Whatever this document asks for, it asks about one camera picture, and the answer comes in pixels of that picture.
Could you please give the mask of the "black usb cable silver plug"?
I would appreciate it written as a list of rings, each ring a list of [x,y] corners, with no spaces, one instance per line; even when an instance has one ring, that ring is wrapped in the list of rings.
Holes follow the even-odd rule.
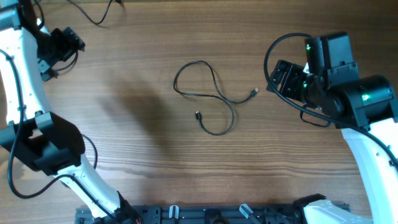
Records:
[[[180,77],[182,72],[187,67],[195,65],[195,64],[204,64],[204,65],[206,65],[209,68],[209,70],[211,72],[213,84],[214,84],[215,90],[217,92],[217,95],[209,95],[209,94],[202,94],[202,93],[189,93],[189,92],[184,92],[184,91],[181,91],[181,90],[178,89],[178,78]],[[208,62],[206,62],[204,60],[194,60],[194,61],[188,62],[185,65],[183,65],[178,70],[178,72],[175,75],[175,78],[173,80],[173,89],[174,89],[175,92],[177,92],[178,94],[180,94],[182,96],[214,98],[214,99],[220,100],[229,108],[229,110],[231,112],[231,123],[226,128],[225,131],[222,131],[220,133],[214,133],[214,132],[211,132],[208,129],[206,129],[205,125],[203,124],[203,116],[201,115],[201,113],[199,111],[195,112],[195,119],[198,121],[198,124],[200,125],[201,129],[204,132],[206,132],[207,134],[212,135],[212,136],[222,136],[222,135],[225,135],[225,134],[227,134],[228,132],[230,132],[232,130],[232,128],[234,126],[234,122],[235,122],[235,112],[234,112],[233,107],[231,106],[232,104],[236,104],[236,105],[244,104],[244,103],[248,102],[249,100],[251,100],[252,98],[254,98],[259,93],[259,89],[258,89],[258,87],[256,87],[250,92],[248,97],[245,98],[244,100],[234,101],[234,100],[231,100],[231,99],[227,98],[226,96],[224,96],[224,94],[222,94],[222,92],[218,88],[218,85],[217,85],[217,82],[216,82],[216,77],[215,77],[215,70],[213,69],[213,67]]]

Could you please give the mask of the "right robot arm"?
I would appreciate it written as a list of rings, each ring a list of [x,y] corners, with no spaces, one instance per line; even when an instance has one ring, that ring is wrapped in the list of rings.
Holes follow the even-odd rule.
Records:
[[[362,78],[345,32],[303,35],[307,64],[264,69],[267,90],[303,114],[334,125],[358,166],[368,223],[397,222],[397,97],[382,75]]]

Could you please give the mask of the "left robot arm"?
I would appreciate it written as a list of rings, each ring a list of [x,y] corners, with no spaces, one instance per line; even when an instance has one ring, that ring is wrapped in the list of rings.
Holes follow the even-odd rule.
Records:
[[[95,223],[141,223],[139,213],[88,161],[87,138],[52,111],[45,94],[44,83],[58,75],[55,65],[77,58],[84,49],[71,28],[45,28],[37,1],[1,2],[1,76],[7,100],[1,146],[9,151],[10,162],[18,159],[74,191]]]

